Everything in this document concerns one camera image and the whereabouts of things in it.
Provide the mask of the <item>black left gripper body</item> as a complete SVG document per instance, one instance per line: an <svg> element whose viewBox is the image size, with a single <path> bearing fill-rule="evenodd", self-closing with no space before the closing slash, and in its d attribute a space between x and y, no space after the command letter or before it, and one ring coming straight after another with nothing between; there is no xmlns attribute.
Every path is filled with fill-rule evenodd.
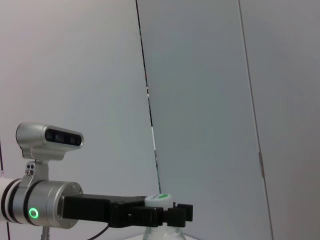
<svg viewBox="0 0 320 240"><path fill-rule="evenodd" d="M162 209L145 206L145 196L79 194L63 200L64 219L107 223L111 228L158 227Z"/></svg>

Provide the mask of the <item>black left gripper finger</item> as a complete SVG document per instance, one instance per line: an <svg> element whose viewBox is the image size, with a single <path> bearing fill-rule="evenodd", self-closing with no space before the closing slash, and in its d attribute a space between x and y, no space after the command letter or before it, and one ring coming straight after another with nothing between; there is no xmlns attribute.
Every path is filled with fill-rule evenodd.
<svg viewBox="0 0 320 240"><path fill-rule="evenodd" d="M161 208L157 216L157 225L166 224L169 227L185 227L186 211L182 208L170 207L167 210Z"/></svg>
<svg viewBox="0 0 320 240"><path fill-rule="evenodd" d="M185 221L192 222L193 221L193 205L192 204L182 204L178 203L176 206L178 209L182 209L185 212Z"/></svg>

